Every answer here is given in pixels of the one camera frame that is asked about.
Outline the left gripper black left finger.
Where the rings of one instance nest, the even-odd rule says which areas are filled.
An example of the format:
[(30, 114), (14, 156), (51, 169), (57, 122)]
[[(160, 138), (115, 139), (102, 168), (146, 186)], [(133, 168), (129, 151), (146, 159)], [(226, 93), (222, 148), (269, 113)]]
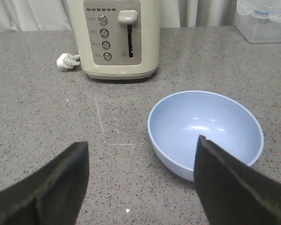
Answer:
[(0, 191), (0, 225), (74, 225), (88, 181), (88, 143), (74, 142), (30, 176)]

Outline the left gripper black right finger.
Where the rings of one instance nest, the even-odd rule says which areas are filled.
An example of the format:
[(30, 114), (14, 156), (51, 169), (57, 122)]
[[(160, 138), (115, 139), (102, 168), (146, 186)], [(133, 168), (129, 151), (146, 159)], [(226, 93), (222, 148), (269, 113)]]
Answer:
[(198, 137), (194, 183), (211, 225), (281, 225), (281, 183)]

